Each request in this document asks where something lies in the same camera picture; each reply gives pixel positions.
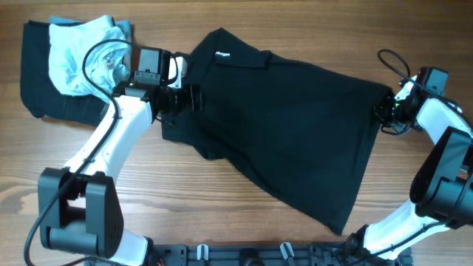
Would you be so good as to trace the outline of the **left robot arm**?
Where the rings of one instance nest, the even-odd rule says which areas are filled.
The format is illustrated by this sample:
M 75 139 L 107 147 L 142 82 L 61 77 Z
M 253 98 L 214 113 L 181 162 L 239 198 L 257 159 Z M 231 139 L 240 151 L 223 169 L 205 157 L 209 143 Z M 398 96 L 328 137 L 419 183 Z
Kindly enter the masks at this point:
M 126 230 L 115 188 L 141 135 L 160 115 L 203 109 L 198 85 L 184 84 L 187 63 L 165 50 L 144 48 L 139 68 L 106 96 L 109 109 L 82 149 L 38 180 L 40 214 L 32 232 L 41 245 L 103 265 L 164 265 L 153 241 Z

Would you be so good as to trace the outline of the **black polo shirt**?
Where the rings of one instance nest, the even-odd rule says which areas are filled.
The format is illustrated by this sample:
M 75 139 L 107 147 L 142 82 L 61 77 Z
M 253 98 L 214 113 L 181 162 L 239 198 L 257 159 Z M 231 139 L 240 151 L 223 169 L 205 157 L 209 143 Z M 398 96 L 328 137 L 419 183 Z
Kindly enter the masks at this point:
M 201 112 L 163 118 L 165 140 L 226 159 L 271 196 L 341 234 L 389 87 L 258 50 L 224 29 L 185 56 Z

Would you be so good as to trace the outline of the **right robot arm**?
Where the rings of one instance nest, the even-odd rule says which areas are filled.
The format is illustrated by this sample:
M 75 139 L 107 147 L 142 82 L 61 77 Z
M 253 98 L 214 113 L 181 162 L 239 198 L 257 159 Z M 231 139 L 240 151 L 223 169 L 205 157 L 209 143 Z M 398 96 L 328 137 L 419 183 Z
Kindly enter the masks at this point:
M 382 265 L 434 233 L 472 224 L 472 125 L 444 96 L 449 73 L 434 66 L 404 75 L 402 90 L 374 108 L 395 134 L 425 131 L 433 150 L 414 177 L 409 199 L 387 218 L 366 225 L 344 245 L 346 265 Z

